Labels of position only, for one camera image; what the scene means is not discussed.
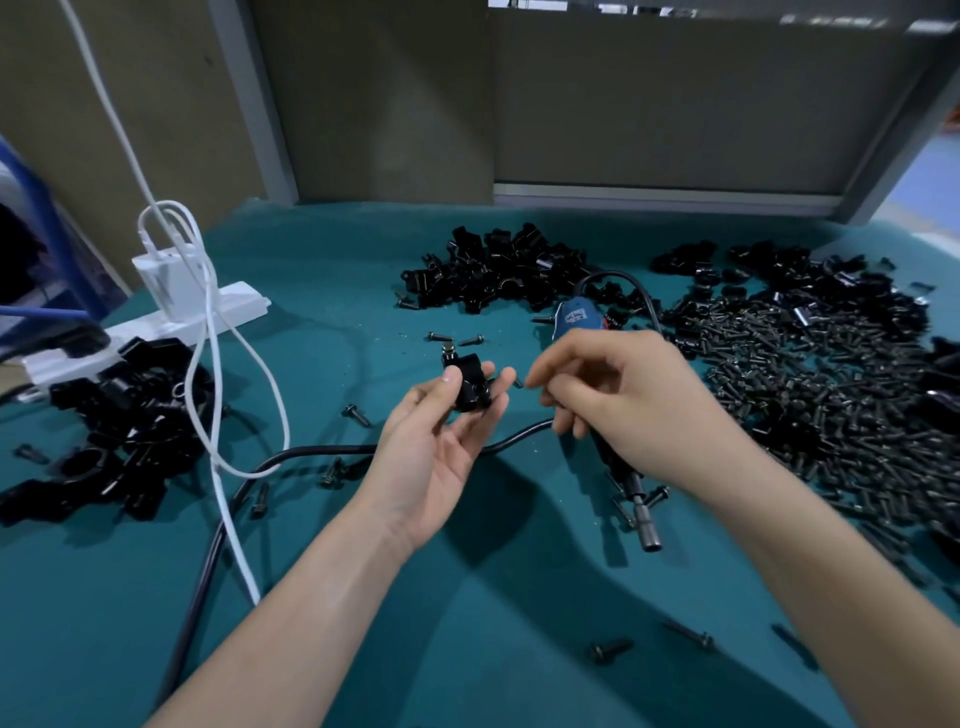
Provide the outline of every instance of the workbench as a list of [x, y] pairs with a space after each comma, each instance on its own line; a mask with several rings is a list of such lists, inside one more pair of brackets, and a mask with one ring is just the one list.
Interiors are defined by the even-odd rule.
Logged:
[[[273, 302], [243, 333], [276, 375], [293, 444], [375, 442], [404, 392], [440, 372], [441, 345], [424, 341], [428, 330], [458, 340], [482, 333], [487, 343], [469, 351], [525, 375], [550, 334], [525, 306], [497, 301], [479, 316], [459, 304], [410, 311], [395, 307], [395, 291], [400, 272], [420, 267], [421, 255], [444, 254], [453, 228], [515, 231], [527, 220], [551, 242], [586, 249], [590, 262], [638, 275], [664, 307], [690, 281], [651, 274], [646, 264], [684, 242], [716, 241], [716, 259], [730, 245], [765, 238], [888, 256], [899, 284], [938, 286], [929, 296], [933, 328], [960, 337], [960, 299], [949, 290], [958, 261], [878, 223], [845, 229], [782, 218], [250, 203], [211, 231], [207, 245], [222, 283], [243, 279]], [[108, 323], [151, 307], [141, 291]], [[224, 420], [223, 452], [250, 470], [279, 449], [278, 419], [259, 370], [232, 337], [221, 340], [234, 411]], [[547, 415], [535, 392], [512, 389], [510, 397], [494, 439]], [[341, 416], [348, 402], [372, 429]], [[84, 435], [74, 413], [4, 406], [2, 486], [41, 476], [10, 455], [19, 443], [57, 456]], [[288, 463], [270, 478], [266, 519], [238, 520], [265, 591], [356, 490], [318, 488], [326, 465]], [[225, 482], [229, 492], [238, 485]], [[663, 551], [646, 554], [636, 533], [622, 530], [609, 493], [590, 441], [543, 432], [478, 462], [449, 523], [387, 595], [325, 725], [852, 725], [823, 673], [772, 632], [786, 617], [706, 510], [674, 491], [654, 511]], [[218, 518], [205, 461], [171, 486], [154, 522], [118, 513], [117, 505], [91, 505], [62, 524], [0, 530], [0, 724], [129, 728], [152, 710]], [[918, 552], [929, 557], [924, 570], [957, 580], [932, 546]], [[939, 589], [928, 595], [960, 617]], [[190, 669], [249, 609], [222, 562]], [[663, 629], [666, 616], [709, 632], [719, 652]], [[609, 666], [589, 662], [589, 643], [618, 637], [636, 647]]]

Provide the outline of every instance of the hand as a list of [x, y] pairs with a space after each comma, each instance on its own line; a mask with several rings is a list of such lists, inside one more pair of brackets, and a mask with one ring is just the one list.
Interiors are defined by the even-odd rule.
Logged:
[[[483, 363], [490, 377], [493, 362]], [[473, 461], [500, 421], [516, 371], [507, 367], [491, 383], [489, 409], [446, 418], [463, 376], [447, 367], [442, 376], [407, 392], [383, 425], [376, 455], [357, 497], [382, 518], [409, 552], [440, 530], [464, 492]]]
[[555, 406], [553, 428], [595, 428], [639, 472], [697, 492], [726, 462], [758, 448], [676, 347], [653, 331], [575, 329], [526, 379]]

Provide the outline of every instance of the left hand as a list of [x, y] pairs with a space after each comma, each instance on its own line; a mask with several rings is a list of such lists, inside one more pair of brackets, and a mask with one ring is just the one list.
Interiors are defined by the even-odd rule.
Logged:
[[[483, 362], [484, 375], [495, 371]], [[409, 552], [440, 530], [464, 492], [464, 484], [510, 396], [516, 371], [507, 367], [491, 383], [489, 409], [468, 412], [449, 425], [463, 380], [456, 367], [407, 392], [383, 425], [376, 455], [357, 491], [361, 499], [397, 535]]]

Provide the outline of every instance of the white cable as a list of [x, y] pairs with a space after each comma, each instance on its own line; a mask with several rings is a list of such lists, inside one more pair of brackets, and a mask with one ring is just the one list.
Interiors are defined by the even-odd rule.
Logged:
[[[217, 274], [213, 267], [212, 261], [206, 254], [204, 237], [200, 232], [200, 226], [197, 224], [197, 220], [194, 218], [190, 210], [186, 208], [186, 206], [181, 205], [173, 200], [164, 200], [158, 202], [154, 198], [153, 192], [151, 191], [150, 186], [147, 184], [147, 180], [144, 177], [143, 170], [140, 168], [140, 163], [136, 158], [136, 153], [133, 151], [130, 140], [127, 138], [127, 133], [124, 131], [123, 124], [120, 122], [120, 117], [117, 115], [116, 109], [113, 107], [113, 103], [110, 101], [107, 88], [104, 86], [104, 81], [100, 75], [100, 70], [97, 67], [97, 62], [93, 58], [93, 52], [90, 50], [90, 45], [87, 42], [86, 34], [84, 33], [84, 28], [80, 23], [80, 19], [74, 12], [69, 0], [60, 0], [60, 7], [63, 10], [63, 14], [66, 15], [67, 22], [70, 25], [70, 30], [73, 32], [73, 36], [77, 41], [77, 45], [80, 47], [80, 53], [84, 58], [84, 64], [86, 65], [87, 73], [90, 76], [90, 80], [93, 82], [93, 86], [97, 91], [97, 95], [100, 97], [100, 102], [104, 107], [104, 111], [107, 113], [110, 124], [113, 127], [113, 130], [116, 132], [117, 138], [120, 140], [120, 145], [123, 147], [124, 154], [127, 156], [127, 161], [130, 163], [130, 167], [133, 171], [134, 177], [136, 178], [136, 182], [140, 187], [140, 191], [147, 200], [148, 206], [143, 210], [143, 212], [140, 213], [136, 223], [137, 233], [140, 236], [143, 247], [147, 250], [147, 253], [151, 258], [154, 260], [159, 260], [159, 253], [157, 252], [156, 245], [146, 229], [146, 215], [148, 212], [152, 212], [156, 218], [156, 221], [159, 223], [160, 228], [166, 233], [167, 237], [170, 238], [171, 243], [173, 243], [178, 253], [180, 253], [180, 257], [183, 258], [183, 262], [186, 264], [187, 271], [189, 272], [190, 276], [194, 281], [197, 282], [197, 285], [204, 290], [204, 319], [201, 321], [200, 337], [197, 342], [197, 346], [194, 349], [193, 356], [190, 358], [190, 364], [187, 367], [186, 378], [183, 381], [184, 402], [186, 404], [186, 411], [190, 418], [190, 422], [197, 432], [197, 437], [200, 438], [201, 442], [206, 448], [206, 451], [210, 455], [210, 478], [213, 482], [213, 492], [217, 499], [217, 506], [220, 509], [220, 516], [224, 522], [224, 528], [227, 532], [230, 549], [233, 551], [233, 556], [236, 559], [237, 568], [240, 570], [240, 573], [243, 576], [244, 584], [247, 587], [247, 592], [250, 595], [251, 601], [255, 605], [260, 601], [260, 591], [256, 586], [256, 580], [253, 578], [253, 573], [250, 569], [249, 563], [247, 562], [247, 557], [244, 554], [243, 548], [240, 546], [240, 540], [237, 537], [236, 528], [233, 524], [233, 518], [230, 515], [227, 496], [224, 493], [224, 485], [220, 478], [219, 469], [223, 468], [224, 470], [239, 477], [259, 478], [275, 472], [279, 466], [274, 466], [273, 468], [270, 468], [262, 473], [244, 473], [243, 471], [237, 470], [228, 462], [226, 462], [218, 451], [218, 445], [220, 442], [220, 424], [222, 420], [223, 409], [223, 369], [220, 361], [220, 343], [217, 340], [216, 315], [220, 316], [220, 319], [224, 325], [236, 337], [237, 341], [240, 342], [243, 348], [247, 350], [247, 353], [250, 354], [253, 360], [257, 363], [257, 366], [260, 367], [264, 375], [267, 377], [267, 380], [270, 382], [270, 388], [273, 391], [274, 399], [276, 400], [276, 409], [279, 412], [280, 423], [283, 428], [283, 449], [288, 449], [290, 447], [290, 423], [287, 418], [286, 407], [283, 404], [283, 397], [280, 394], [280, 389], [276, 384], [276, 380], [274, 379], [274, 375], [270, 371], [270, 368], [267, 367], [267, 364], [263, 361], [260, 355], [253, 350], [253, 347], [240, 334], [236, 327], [231, 324], [223, 315], [219, 306], [219, 297], [216, 299], [216, 301], [214, 300], [214, 291], [219, 291]], [[194, 252], [200, 261], [201, 270], [203, 272], [203, 280], [198, 278], [194, 272], [193, 266], [189, 264], [190, 252], [186, 248], [184, 236], [194, 246]], [[211, 369], [213, 371], [213, 415], [210, 424], [209, 436], [207, 436], [206, 431], [204, 430], [204, 425], [200, 420], [200, 415], [197, 412], [196, 403], [193, 399], [193, 381], [197, 373], [197, 367], [200, 364], [200, 357], [204, 353], [204, 343], [207, 338], [210, 340], [210, 355], [212, 359]]]

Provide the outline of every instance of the forearm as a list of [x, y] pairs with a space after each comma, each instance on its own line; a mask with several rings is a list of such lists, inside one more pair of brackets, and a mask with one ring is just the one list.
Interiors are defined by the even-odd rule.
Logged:
[[833, 509], [751, 447], [697, 488], [868, 726], [960, 720], [960, 631]]
[[167, 701], [151, 728], [316, 728], [409, 555], [355, 498]]

